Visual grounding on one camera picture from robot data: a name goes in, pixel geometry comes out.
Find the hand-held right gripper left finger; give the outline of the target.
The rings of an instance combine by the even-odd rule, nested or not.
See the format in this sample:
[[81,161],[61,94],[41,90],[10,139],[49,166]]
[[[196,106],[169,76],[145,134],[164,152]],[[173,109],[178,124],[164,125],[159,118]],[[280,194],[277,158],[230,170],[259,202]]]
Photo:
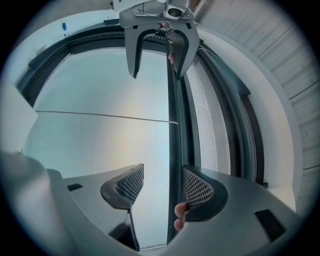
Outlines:
[[121,243],[138,241],[132,208],[144,186],[144,164],[64,180],[85,215]]

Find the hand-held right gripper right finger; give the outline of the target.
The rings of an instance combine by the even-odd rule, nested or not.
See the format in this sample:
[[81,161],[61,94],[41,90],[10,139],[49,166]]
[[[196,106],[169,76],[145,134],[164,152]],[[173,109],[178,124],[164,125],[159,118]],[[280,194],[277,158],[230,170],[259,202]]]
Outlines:
[[263,186],[185,165],[188,204],[173,254],[277,254],[293,237],[299,216]]

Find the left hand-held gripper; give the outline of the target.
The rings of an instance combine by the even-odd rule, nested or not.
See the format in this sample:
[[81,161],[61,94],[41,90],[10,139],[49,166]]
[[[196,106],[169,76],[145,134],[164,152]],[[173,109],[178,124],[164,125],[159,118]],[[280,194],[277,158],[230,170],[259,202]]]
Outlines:
[[112,0],[124,29],[127,67],[136,79],[140,70],[145,39],[156,34],[158,26],[149,23],[169,23],[165,36],[174,55],[174,72],[180,80],[187,72],[199,48],[200,39],[189,9],[191,0]]

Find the frosted hinged window sash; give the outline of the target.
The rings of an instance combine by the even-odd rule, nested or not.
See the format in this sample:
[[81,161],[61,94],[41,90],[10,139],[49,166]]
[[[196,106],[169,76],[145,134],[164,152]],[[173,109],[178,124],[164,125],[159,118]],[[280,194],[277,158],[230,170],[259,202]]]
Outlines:
[[169,104],[167,59],[145,51],[131,77],[121,48],[68,55],[46,81],[23,153],[64,178],[144,164],[132,216],[143,249],[167,243]]

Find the person's right hand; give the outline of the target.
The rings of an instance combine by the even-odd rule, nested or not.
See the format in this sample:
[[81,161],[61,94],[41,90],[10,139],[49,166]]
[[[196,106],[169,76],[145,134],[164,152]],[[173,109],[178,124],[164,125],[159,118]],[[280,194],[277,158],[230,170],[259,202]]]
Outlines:
[[178,203],[174,208],[174,213],[177,219],[174,221],[174,228],[180,232],[184,227],[185,223],[185,213],[188,211],[187,202]]

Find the black aluminium window frame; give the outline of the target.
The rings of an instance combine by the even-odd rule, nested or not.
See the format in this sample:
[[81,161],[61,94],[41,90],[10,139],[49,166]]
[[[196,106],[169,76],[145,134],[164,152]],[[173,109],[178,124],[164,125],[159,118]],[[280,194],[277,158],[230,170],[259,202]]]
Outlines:
[[[49,48],[43,50],[28,63],[26,73],[17,83],[17,88],[27,102],[33,106],[36,98],[45,84],[45,79],[53,73],[54,68],[67,54],[79,54],[89,50],[102,48],[124,47],[125,31],[118,20],[97,24],[84,31],[65,37]],[[243,152],[245,147],[253,146],[255,153],[255,167],[253,180],[267,187],[264,182],[265,158],[262,134],[256,113],[249,100],[250,91],[236,73],[201,40],[196,57],[205,62],[212,77],[220,82],[222,97],[229,100],[227,110],[233,116],[233,124],[238,125],[234,142],[236,150]]]

